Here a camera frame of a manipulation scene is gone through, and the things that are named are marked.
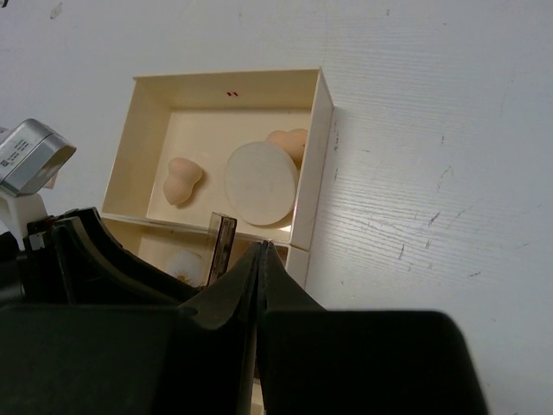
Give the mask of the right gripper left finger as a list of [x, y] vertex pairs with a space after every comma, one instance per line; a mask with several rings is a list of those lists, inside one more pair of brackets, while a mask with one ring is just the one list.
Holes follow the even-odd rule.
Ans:
[[249, 413], [258, 259], [180, 306], [2, 307], [2, 413]]

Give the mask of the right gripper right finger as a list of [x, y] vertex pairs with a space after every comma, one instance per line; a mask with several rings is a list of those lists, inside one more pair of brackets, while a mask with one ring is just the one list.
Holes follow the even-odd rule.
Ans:
[[465, 339], [433, 310], [321, 307], [263, 243], [257, 364], [269, 414], [485, 414]]

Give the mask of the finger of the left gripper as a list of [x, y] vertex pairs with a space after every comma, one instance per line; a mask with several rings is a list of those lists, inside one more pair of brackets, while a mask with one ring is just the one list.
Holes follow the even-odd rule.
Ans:
[[57, 219], [54, 248], [70, 304], [179, 305], [200, 293], [126, 250], [92, 207]]

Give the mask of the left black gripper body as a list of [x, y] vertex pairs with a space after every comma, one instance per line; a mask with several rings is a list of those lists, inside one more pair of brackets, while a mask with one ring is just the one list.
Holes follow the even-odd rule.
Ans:
[[86, 304], [78, 280], [86, 270], [84, 256], [67, 236], [52, 236], [57, 222], [85, 217], [85, 209], [73, 209], [38, 220], [29, 225], [23, 247], [12, 233], [1, 235], [1, 304]]

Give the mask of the brown long eyeshadow palette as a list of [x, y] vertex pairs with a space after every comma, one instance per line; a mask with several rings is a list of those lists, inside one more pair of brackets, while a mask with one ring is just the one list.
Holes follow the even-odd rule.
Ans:
[[212, 213], [209, 224], [209, 246], [213, 256], [207, 283], [213, 284], [223, 276], [230, 261], [238, 221], [225, 214]]

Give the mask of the round white powder puff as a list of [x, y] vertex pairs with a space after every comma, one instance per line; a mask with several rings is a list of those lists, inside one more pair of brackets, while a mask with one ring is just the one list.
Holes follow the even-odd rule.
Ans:
[[238, 147], [227, 160], [224, 179], [230, 206], [253, 226], [277, 223], [296, 204], [298, 170], [291, 157], [273, 143]]

